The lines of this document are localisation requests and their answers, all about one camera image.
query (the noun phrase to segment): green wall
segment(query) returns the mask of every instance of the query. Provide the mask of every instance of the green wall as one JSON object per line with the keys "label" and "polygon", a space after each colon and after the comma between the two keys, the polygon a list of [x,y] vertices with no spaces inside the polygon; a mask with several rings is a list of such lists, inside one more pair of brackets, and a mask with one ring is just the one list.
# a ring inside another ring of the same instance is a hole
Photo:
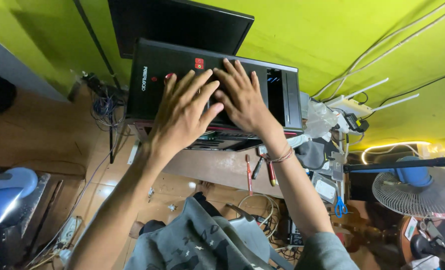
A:
{"label": "green wall", "polygon": [[[131,62],[119,57],[107,1],[81,2],[113,69],[126,85]],[[341,74],[375,41],[426,14],[444,0],[200,2],[254,15],[255,22],[238,55],[299,68],[300,89],[312,95]],[[444,12],[445,9],[400,33],[368,55],[361,65]],[[68,94],[75,76],[82,70],[93,71],[110,81],[70,0],[0,0],[0,42],[63,94]],[[368,91],[368,105],[377,107],[387,97],[444,74],[445,20],[350,77],[340,93],[350,93],[389,77],[387,83]],[[320,97],[330,95],[333,89]],[[412,139],[445,146],[445,80],[419,93],[412,101],[374,114],[366,138],[355,147]]]}

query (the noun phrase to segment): gray t-shirt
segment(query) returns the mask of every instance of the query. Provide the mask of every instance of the gray t-shirt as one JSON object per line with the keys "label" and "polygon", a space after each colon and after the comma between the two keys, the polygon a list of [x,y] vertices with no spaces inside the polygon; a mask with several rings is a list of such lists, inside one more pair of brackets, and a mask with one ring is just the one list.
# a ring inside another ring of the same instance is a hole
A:
{"label": "gray t-shirt", "polygon": [[[192,197],[166,227],[137,239],[124,270],[272,270],[252,253],[223,217],[211,217]],[[310,237],[295,267],[356,270],[358,267],[333,233]]]}

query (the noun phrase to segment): scissors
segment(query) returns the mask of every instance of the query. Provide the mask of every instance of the scissors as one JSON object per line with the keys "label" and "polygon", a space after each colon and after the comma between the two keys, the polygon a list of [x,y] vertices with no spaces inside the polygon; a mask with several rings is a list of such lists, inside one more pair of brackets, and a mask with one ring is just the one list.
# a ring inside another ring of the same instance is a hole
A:
{"label": "scissors", "polygon": [[343,199],[341,199],[341,195],[339,194],[339,187],[337,188],[336,192],[337,192],[338,197],[337,197],[336,206],[334,207],[334,213],[336,214],[336,217],[342,218],[343,214],[347,214],[347,207],[344,204]]}

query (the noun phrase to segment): gray chair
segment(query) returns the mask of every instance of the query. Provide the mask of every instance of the gray chair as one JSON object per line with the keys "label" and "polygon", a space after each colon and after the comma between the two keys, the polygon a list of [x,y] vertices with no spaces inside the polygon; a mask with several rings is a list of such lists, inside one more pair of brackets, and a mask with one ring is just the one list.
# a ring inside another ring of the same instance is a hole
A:
{"label": "gray chair", "polygon": [[239,218],[232,219],[229,223],[236,229],[238,236],[248,249],[265,262],[271,259],[284,270],[294,269],[290,262],[273,249],[269,239],[267,239],[253,216],[232,203],[228,203],[226,206],[240,215]]}

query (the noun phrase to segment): left hand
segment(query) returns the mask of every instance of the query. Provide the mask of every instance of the left hand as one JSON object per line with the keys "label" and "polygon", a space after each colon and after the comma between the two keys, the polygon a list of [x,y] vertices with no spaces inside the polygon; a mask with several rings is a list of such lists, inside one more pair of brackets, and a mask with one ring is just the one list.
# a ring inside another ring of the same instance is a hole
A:
{"label": "left hand", "polygon": [[178,83],[174,73],[167,80],[149,133],[150,143],[161,155],[172,158],[191,145],[224,109],[222,103],[216,103],[201,115],[209,97],[219,86],[219,81],[204,85],[212,74],[212,70],[206,70],[195,76],[194,70],[191,70]]}

